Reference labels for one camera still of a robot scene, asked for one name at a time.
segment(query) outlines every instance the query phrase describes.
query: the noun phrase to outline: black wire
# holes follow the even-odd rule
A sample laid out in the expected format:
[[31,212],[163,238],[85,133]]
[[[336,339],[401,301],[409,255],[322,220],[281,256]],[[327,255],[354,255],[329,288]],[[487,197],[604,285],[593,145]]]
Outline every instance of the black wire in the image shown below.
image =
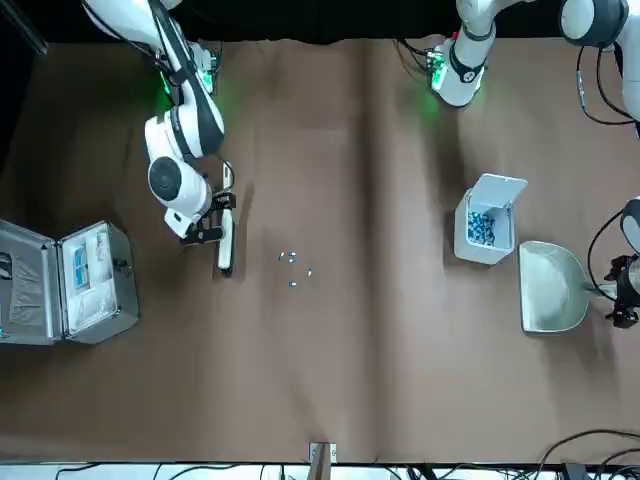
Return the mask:
[[625,473],[626,471],[629,471],[631,473],[631,476],[633,478],[638,478],[638,471],[637,471],[638,467],[634,466],[634,465],[625,465],[623,467],[620,467],[618,470],[616,470],[615,472],[613,472],[611,474],[611,476],[609,477],[610,480],[613,480],[614,477],[621,475],[622,473]]
[[[581,73],[580,64],[582,63],[583,51],[584,51],[584,47],[580,47],[580,51],[578,52],[578,58],[576,60],[576,77],[577,77],[577,74]],[[580,85],[577,85],[577,88],[578,88],[578,92],[580,92]],[[634,120],[625,120],[623,122],[611,122],[608,120],[600,120],[599,118],[596,118],[593,115],[591,115],[589,112],[587,112],[587,109],[582,102],[580,102],[580,108],[582,109],[582,113],[584,113],[587,116],[587,118],[589,118],[590,120],[593,120],[596,123],[599,123],[600,125],[618,126],[618,125],[629,125],[631,123],[634,123]]]
[[604,468],[605,466],[611,461],[611,460],[615,460],[618,457],[622,457],[624,455],[627,455],[628,453],[638,453],[640,452],[640,448],[627,448],[626,450],[620,450],[619,452],[614,453],[613,455],[607,457],[606,459],[604,459],[602,461],[602,463],[600,464],[600,466],[598,467],[598,471],[596,472],[596,475],[594,477],[594,480],[599,480],[600,477],[602,476],[602,473],[604,472]]
[[416,66],[418,67],[418,71],[420,72],[426,72],[427,70],[427,66],[426,64],[423,64],[422,62],[420,62],[420,59],[416,56],[416,55],[422,55],[426,57],[426,52],[420,52],[419,50],[416,50],[415,48],[411,47],[408,43],[402,43],[399,40],[396,40],[396,45],[402,45],[404,48],[407,49],[407,51],[409,52],[409,55],[411,55],[411,58],[413,59],[413,61],[415,62]]
[[60,474],[63,472],[81,472],[82,470],[89,470],[90,468],[95,468],[102,465],[101,463],[90,463],[89,465],[85,465],[83,467],[78,467],[78,468],[61,468],[60,470],[58,470],[56,472],[56,478],[55,480],[58,480],[58,478],[60,478]]
[[584,432],[576,433],[574,435],[571,435],[570,437],[567,437],[567,438],[565,438],[563,440],[560,440],[559,442],[554,443],[553,445],[551,445],[551,447],[549,447],[549,449],[542,456],[542,460],[540,460],[540,466],[536,470],[536,474],[533,477],[533,480],[538,480],[538,476],[540,475],[540,472],[542,472],[542,469],[544,468],[544,465],[547,462],[547,459],[551,456],[553,451],[555,449],[557,449],[558,447],[564,445],[565,443],[569,443],[572,440],[576,440],[578,438],[587,437],[589,435],[603,435],[603,434],[604,435],[615,435],[615,436],[618,436],[618,437],[633,438],[635,440],[640,440],[640,434],[633,433],[633,432],[626,432],[624,430],[613,430],[613,429],[607,429],[607,428],[597,428],[597,429],[593,429],[593,430],[585,430]]
[[598,84],[598,91],[600,92],[600,96],[602,97],[602,100],[604,100],[604,103],[606,103],[609,106],[609,108],[611,108],[611,110],[613,110],[614,112],[619,113],[623,117],[627,117],[633,120],[633,117],[631,115],[629,115],[627,112],[625,112],[621,108],[614,105],[613,102],[611,102],[607,97],[607,94],[604,93],[604,88],[602,88],[602,82],[600,80],[600,59],[601,58],[602,58],[602,49],[599,48],[598,57],[596,60],[596,82]]
[[442,475],[441,477],[438,477],[438,480],[444,480],[449,475],[451,475],[452,473],[456,472],[457,470],[459,470],[461,468],[469,468],[469,469],[476,469],[476,470],[491,470],[491,471],[500,472],[500,473],[504,472],[504,470],[505,470],[504,468],[493,468],[493,467],[489,467],[489,466],[486,466],[486,465],[480,465],[480,464],[475,464],[475,463],[458,463],[456,466],[451,468],[451,470],[446,472],[444,475]]
[[385,470],[388,470],[389,472],[391,472],[391,474],[396,477],[398,480],[402,480],[402,477],[400,475],[398,475],[396,472],[394,472],[393,470],[391,470],[389,467],[384,467]]
[[613,221],[618,218],[620,215],[622,215],[622,212],[624,212],[624,208],[622,210],[620,210],[618,213],[616,213],[613,217],[611,217],[609,220],[607,220],[607,222],[600,227],[600,230],[598,230],[598,232],[595,234],[595,236],[593,237],[593,240],[591,240],[591,244],[589,245],[589,250],[587,251],[587,270],[589,271],[589,277],[591,278],[591,283],[593,283],[594,288],[598,291],[598,293],[600,295],[602,295],[605,298],[608,298],[609,300],[611,300],[612,302],[615,302],[616,299],[611,297],[610,295],[608,295],[607,293],[605,293],[600,286],[596,283],[596,279],[593,276],[593,270],[591,269],[591,253],[593,252],[593,247],[596,244],[596,240],[598,240],[598,237],[600,237],[600,235],[602,234],[602,232],[604,232],[604,230],[613,223]]
[[427,52],[425,52],[424,50],[420,50],[416,47],[414,47],[413,45],[411,45],[409,42],[407,42],[406,39],[404,38],[399,38],[398,42],[400,42],[400,44],[405,47],[407,50],[409,50],[412,53],[415,53],[416,55],[421,55],[423,57],[427,56]]
[[[416,72],[412,71],[411,68],[407,65],[406,59],[404,58],[404,55],[402,55],[402,52],[400,51],[398,41],[394,40],[393,45],[396,48],[396,52],[398,52],[398,58],[400,58],[400,64],[402,65],[402,68],[404,69],[404,71],[407,72],[407,75],[409,75],[416,82],[424,84],[425,83],[424,80],[422,78],[416,77],[415,76]],[[419,71],[421,74],[426,74],[426,67],[424,67],[423,65],[419,65]]]
[[162,468],[162,464],[158,465],[158,468],[156,468],[156,473],[153,474],[152,480],[156,480],[156,478],[158,478],[158,473],[160,473],[161,468]]
[[176,478],[184,475],[185,473],[192,472],[194,470],[231,470],[232,468],[236,468],[236,467],[239,467],[239,466],[240,466],[239,463],[236,463],[234,465],[228,465],[226,467],[216,467],[214,465],[196,465],[195,467],[185,468],[181,472],[176,473],[169,480],[175,480]]

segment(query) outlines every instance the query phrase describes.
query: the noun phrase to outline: white box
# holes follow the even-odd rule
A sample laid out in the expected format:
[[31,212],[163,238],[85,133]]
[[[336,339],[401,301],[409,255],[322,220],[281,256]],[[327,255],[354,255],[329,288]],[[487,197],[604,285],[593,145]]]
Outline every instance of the white box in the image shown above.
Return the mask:
[[0,220],[0,343],[99,343],[138,321],[131,248],[100,222],[56,242]]
[[[514,202],[527,186],[520,178],[483,174],[473,188],[462,197],[456,208],[454,253],[471,262],[495,265],[513,252],[515,247]],[[470,213],[487,215],[493,219],[493,245],[475,243],[469,237]]]

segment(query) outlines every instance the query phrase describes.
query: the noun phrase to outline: white robotic arm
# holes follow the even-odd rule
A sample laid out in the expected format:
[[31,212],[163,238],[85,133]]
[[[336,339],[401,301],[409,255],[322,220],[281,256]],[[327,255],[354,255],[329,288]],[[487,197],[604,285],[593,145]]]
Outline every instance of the white robotic arm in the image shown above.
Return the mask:
[[[456,1],[460,32],[455,40],[448,39],[434,49],[444,62],[432,75],[431,86],[446,103],[462,107],[472,100],[496,36],[494,18],[521,1],[535,0]],[[562,0],[560,29],[575,45],[620,45],[624,104],[629,116],[640,120],[640,0]]]
[[485,62],[496,38],[495,17],[507,7],[533,0],[457,0],[462,27],[454,39],[435,48],[444,65],[432,81],[432,88],[455,107],[467,105],[480,88]]
[[640,121],[640,1],[563,0],[560,30],[574,45],[620,46],[622,98],[627,113]]
[[[217,193],[191,166],[193,160],[218,151],[224,139],[224,123],[196,63],[208,52],[187,42],[167,11],[166,6],[175,6],[180,0],[82,0],[82,3],[91,20],[105,33],[149,45],[156,61],[168,72],[168,80],[179,86],[182,104],[145,124],[149,188],[167,208],[165,222],[171,229],[183,241],[195,235],[183,243],[220,241],[219,267],[230,269],[226,260],[220,263],[221,258],[229,262],[232,259],[231,252],[226,251],[233,248],[230,166],[224,162],[223,190]],[[210,232],[194,229],[212,210],[222,212],[221,226]]]

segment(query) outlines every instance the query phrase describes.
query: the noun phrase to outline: brown table surface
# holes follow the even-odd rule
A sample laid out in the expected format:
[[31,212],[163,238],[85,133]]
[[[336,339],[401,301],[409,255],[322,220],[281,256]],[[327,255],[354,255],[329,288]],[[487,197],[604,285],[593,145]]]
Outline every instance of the brown table surface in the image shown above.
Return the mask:
[[[534,462],[580,430],[640,428],[640,327],[612,329],[596,302],[575,331],[527,337],[517,255],[485,268],[451,249],[452,211],[483,172],[529,181],[520,241],[582,261],[640,192],[633,128],[580,112],[576,54],[498,40],[477,98],[455,111],[390,41],[227,45],[216,101],[239,205],[226,280],[215,247],[181,248],[148,191],[157,76],[126,46],[54,45],[34,70],[1,213],[51,236],[120,225],[141,318],[95,347],[1,348],[1,455],[301,461],[328,440],[347,462]],[[607,116],[593,52],[583,68]],[[620,103],[611,56],[603,74]],[[201,163],[219,177],[214,158]],[[278,262],[288,250],[295,266]],[[611,228],[594,268],[628,251]],[[597,462],[628,443],[599,436],[553,458]]]

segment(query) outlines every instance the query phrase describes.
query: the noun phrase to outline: case lid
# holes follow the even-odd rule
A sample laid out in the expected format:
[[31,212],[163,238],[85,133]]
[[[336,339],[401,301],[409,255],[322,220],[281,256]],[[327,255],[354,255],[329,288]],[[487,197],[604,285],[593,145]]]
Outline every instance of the case lid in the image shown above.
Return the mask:
[[527,183],[521,178],[483,173],[471,189],[470,202],[504,208],[516,201]]
[[60,335],[58,256],[53,239],[0,220],[0,328],[22,343]]

